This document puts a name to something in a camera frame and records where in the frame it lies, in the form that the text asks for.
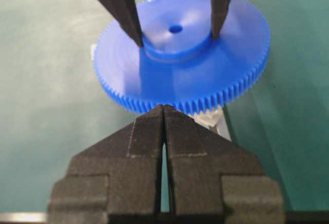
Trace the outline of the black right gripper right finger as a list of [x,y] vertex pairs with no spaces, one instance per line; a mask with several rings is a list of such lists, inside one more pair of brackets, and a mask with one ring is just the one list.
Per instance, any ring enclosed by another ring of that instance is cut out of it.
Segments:
[[164,121],[176,223],[284,223],[280,186],[255,154],[169,105]]

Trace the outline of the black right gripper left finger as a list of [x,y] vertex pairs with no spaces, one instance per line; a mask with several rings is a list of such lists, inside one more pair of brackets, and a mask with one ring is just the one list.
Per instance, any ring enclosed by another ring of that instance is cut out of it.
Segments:
[[161,205],[163,106],[75,155],[52,189],[48,223],[155,223]]

